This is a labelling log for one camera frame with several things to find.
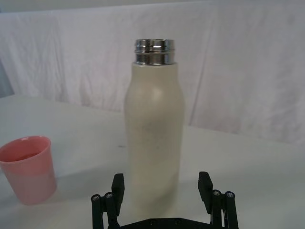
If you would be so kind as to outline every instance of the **white fabric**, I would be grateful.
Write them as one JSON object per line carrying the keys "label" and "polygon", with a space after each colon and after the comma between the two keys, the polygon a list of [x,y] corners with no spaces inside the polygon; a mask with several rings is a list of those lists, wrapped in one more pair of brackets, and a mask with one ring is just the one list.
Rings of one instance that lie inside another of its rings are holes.
{"label": "white fabric", "polygon": [[17,94],[122,110],[133,43],[176,40],[188,124],[305,145],[305,3],[194,2],[0,15]]}

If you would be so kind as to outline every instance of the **stainless steel bottle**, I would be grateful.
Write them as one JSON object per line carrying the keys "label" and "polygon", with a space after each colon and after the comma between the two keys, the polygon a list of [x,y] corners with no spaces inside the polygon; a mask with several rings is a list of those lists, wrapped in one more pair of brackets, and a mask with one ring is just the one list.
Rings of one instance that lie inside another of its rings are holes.
{"label": "stainless steel bottle", "polygon": [[184,98],[173,40],[137,40],[125,98],[132,209],[137,219],[169,217],[178,185]]}

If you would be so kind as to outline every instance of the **wall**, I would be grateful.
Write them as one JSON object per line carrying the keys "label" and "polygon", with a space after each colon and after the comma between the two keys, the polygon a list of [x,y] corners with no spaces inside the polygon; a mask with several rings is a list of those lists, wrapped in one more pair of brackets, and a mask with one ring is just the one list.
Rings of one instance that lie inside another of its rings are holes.
{"label": "wall", "polygon": [[183,1],[192,0],[0,0],[0,8],[3,12],[20,12]]}

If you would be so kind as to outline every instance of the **screw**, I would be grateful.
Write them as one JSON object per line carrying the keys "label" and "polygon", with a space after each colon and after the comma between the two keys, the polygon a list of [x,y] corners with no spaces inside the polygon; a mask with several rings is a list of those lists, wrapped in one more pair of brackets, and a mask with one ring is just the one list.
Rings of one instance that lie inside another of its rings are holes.
{"label": "screw", "polygon": [[153,225],[155,225],[155,222],[156,221],[152,219],[151,221],[149,221],[149,225],[153,226]]}
{"label": "screw", "polygon": [[92,197],[92,200],[98,200],[98,199],[99,199],[99,196]]}
{"label": "screw", "polygon": [[233,192],[227,192],[226,195],[227,195],[227,197],[230,197],[230,198],[234,197],[234,193]]}
{"label": "screw", "polygon": [[220,196],[220,191],[215,190],[215,191],[213,192],[213,194],[214,194],[215,196]]}
{"label": "screw", "polygon": [[112,197],[112,193],[107,193],[106,194],[106,198],[111,198]]}

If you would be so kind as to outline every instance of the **bottle neck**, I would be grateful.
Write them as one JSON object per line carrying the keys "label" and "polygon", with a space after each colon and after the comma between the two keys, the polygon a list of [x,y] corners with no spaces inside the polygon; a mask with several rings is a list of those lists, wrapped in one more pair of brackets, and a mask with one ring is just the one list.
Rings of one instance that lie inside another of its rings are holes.
{"label": "bottle neck", "polygon": [[138,65],[171,65],[174,64],[174,52],[136,53],[135,64]]}
{"label": "bottle neck", "polygon": [[178,64],[139,65],[132,64],[132,80],[137,82],[178,82]]}

